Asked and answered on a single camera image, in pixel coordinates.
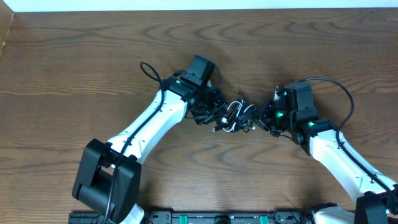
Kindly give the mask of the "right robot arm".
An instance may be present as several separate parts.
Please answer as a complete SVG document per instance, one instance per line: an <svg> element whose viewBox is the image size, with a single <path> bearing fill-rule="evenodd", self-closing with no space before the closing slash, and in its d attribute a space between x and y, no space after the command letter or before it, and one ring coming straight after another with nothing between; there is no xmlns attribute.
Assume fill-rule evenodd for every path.
<svg viewBox="0 0 398 224"><path fill-rule="evenodd" d="M311 93L276 92L274 99L249 115L275 137L290 133L292 141L328 169L354 202L354 212L334 204L319 205L302 223L387 223L389 214L397 214L397 182L361 156L329 119L318 117Z"/></svg>

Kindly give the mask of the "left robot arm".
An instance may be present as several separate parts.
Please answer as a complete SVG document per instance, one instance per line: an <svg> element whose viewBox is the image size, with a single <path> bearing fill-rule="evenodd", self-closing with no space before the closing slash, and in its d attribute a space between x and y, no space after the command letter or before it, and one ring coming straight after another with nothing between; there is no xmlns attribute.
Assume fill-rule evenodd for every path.
<svg viewBox="0 0 398 224"><path fill-rule="evenodd" d="M152 103L126 129L106 142L92 139L86 145L73 197L96 211L101 223L140 223L141 170L151 150L187 112L196 124L208 124L223 114L225 104L218 86L163 80Z"/></svg>

